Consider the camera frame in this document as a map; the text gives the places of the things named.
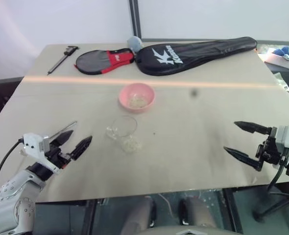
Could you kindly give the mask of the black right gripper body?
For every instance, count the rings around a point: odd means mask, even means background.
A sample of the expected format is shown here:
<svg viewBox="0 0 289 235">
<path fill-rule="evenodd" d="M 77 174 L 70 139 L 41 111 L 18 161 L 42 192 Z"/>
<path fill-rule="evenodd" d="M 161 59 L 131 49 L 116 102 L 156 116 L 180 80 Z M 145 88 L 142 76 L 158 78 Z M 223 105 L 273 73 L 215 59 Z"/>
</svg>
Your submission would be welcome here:
<svg viewBox="0 0 289 235">
<path fill-rule="evenodd" d="M 267 139 L 258 145 L 255 157 L 258 158 L 257 171 L 261 171 L 264 162 L 272 165 L 277 165 L 281 160 L 281 154 L 278 152 L 276 146 L 276 127 L 259 127 L 256 132 L 268 135 Z"/>
</svg>

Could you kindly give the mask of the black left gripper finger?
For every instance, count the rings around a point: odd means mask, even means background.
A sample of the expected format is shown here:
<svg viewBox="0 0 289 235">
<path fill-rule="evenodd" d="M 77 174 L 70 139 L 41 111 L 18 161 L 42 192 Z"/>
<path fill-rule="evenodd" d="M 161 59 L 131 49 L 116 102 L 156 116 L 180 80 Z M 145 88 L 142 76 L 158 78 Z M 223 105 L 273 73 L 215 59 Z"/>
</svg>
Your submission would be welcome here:
<svg viewBox="0 0 289 235">
<path fill-rule="evenodd" d="M 53 141 L 52 141 L 52 145 L 56 146 L 56 147 L 60 147 L 63 144 L 65 144 L 70 136 L 72 135 L 73 130 L 69 130 L 69 131 L 65 131 L 61 134 L 59 134 Z"/>
<path fill-rule="evenodd" d="M 76 161 L 89 147 L 92 141 L 92 136 L 88 136 L 82 139 L 75 147 L 75 149 L 71 152 L 71 159 Z"/>
</svg>

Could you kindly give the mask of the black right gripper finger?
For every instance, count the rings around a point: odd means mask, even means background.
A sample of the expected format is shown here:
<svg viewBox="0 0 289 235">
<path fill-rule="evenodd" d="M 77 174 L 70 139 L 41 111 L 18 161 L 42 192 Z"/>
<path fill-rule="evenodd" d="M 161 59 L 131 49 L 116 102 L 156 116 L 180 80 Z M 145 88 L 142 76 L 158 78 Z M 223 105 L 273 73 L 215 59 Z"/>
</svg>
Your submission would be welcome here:
<svg viewBox="0 0 289 235">
<path fill-rule="evenodd" d="M 245 122 L 245 121 L 235 121 L 234 124 L 238 126 L 243 131 L 249 132 L 249 133 L 260 133 L 263 135 L 270 135 L 272 131 L 272 127 L 265 127 L 253 122 Z"/>
<path fill-rule="evenodd" d="M 242 162 L 242 163 L 254 168 L 256 171 L 261 171 L 262 170 L 262 163 L 257 161 L 257 160 L 254 160 L 254 159 L 250 158 L 247 154 L 242 153 L 242 152 L 240 152 L 238 150 L 226 147 L 226 146 L 224 146 L 223 148 L 224 148 L 224 150 L 227 153 L 229 153 L 231 156 L 233 156 L 238 161 L 240 161 L 240 162 Z"/>
</svg>

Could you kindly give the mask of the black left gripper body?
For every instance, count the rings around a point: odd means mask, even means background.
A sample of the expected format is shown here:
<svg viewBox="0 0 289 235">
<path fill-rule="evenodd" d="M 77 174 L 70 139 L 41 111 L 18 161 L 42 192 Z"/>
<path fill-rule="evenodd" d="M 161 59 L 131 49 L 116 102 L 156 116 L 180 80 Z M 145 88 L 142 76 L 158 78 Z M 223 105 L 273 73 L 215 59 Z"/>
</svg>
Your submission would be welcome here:
<svg viewBox="0 0 289 235">
<path fill-rule="evenodd" d="M 58 141 L 49 144 L 48 160 L 58 169 L 64 169 L 73 159 L 73 153 L 63 153 L 60 146 Z"/>
</svg>

